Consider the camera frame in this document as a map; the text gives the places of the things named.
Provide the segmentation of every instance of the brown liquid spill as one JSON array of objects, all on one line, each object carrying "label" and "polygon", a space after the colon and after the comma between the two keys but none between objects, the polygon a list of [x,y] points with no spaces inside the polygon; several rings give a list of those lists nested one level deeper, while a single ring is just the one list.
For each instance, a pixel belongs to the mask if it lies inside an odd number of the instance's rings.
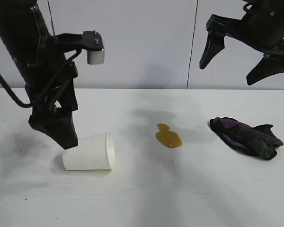
[{"label": "brown liquid spill", "polygon": [[159,132],[156,133],[157,140],[167,148],[178,148],[183,145],[181,138],[166,124],[157,124]]}]

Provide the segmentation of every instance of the table surface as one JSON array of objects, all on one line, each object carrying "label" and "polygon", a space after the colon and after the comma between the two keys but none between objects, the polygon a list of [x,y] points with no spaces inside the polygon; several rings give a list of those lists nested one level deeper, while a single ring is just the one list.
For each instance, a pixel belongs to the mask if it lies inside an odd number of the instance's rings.
[{"label": "table surface", "polygon": [[[23,89],[15,89],[27,100]],[[214,117],[273,124],[284,91],[77,89],[79,138],[111,131],[116,167],[67,172],[65,152],[30,129],[30,109],[0,89],[0,227],[284,227],[284,146],[271,161],[228,148]],[[155,139],[157,124],[183,146]]]}]

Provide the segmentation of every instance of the paper cup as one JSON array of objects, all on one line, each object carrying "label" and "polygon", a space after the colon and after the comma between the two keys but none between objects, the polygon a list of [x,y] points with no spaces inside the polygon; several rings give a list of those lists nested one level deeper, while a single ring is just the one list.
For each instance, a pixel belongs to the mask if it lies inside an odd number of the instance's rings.
[{"label": "paper cup", "polygon": [[115,165],[114,140],[110,132],[79,140],[77,147],[62,155],[67,170],[109,169]]}]

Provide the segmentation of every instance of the white wall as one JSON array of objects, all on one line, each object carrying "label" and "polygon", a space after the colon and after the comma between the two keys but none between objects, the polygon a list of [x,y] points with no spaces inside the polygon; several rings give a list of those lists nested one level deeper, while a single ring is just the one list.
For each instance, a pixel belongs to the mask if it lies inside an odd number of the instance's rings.
[{"label": "white wall", "polygon": [[[49,26],[47,1],[38,4]],[[56,33],[98,30],[104,65],[75,60],[76,87],[186,88],[196,0],[51,0]],[[13,87],[24,85],[0,40],[0,72]]]},{"label": "white wall", "polygon": [[199,69],[199,61],[207,39],[206,22],[210,15],[241,19],[245,3],[242,0],[199,0],[189,88],[284,89],[284,74],[248,86],[246,76],[262,59],[263,54],[228,37],[225,38],[225,49],[210,62],[207,68]]}]

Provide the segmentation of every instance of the black cloth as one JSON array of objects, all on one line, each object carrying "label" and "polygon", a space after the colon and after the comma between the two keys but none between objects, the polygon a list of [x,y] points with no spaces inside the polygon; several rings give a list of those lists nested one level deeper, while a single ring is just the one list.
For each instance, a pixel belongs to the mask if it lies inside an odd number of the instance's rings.
[{"label": "black cloth", "polygon": [[215,118],[210,120],[210,128],[232,149],[246,155],[271,160],[276,155],[276,148],[283,142],[271,131],[273,125],[265,124],[250,127],[233,118]]}]

